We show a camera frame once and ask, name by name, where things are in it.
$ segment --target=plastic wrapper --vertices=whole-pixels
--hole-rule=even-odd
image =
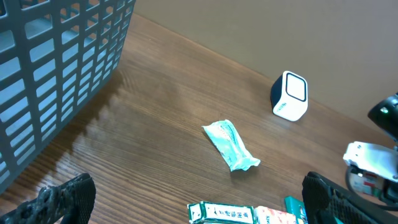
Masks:
[[[231,171],[248,170],[251,166],[260,164],[260,160],[252,157],[244,147],[241,137],[230,121],[217,121],[203,128]]]

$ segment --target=white speaker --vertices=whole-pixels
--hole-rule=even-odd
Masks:
[[[272,112],[289,121],[300,119],[308,108],[308,84],[300,75],[285,71],[271,88]]]

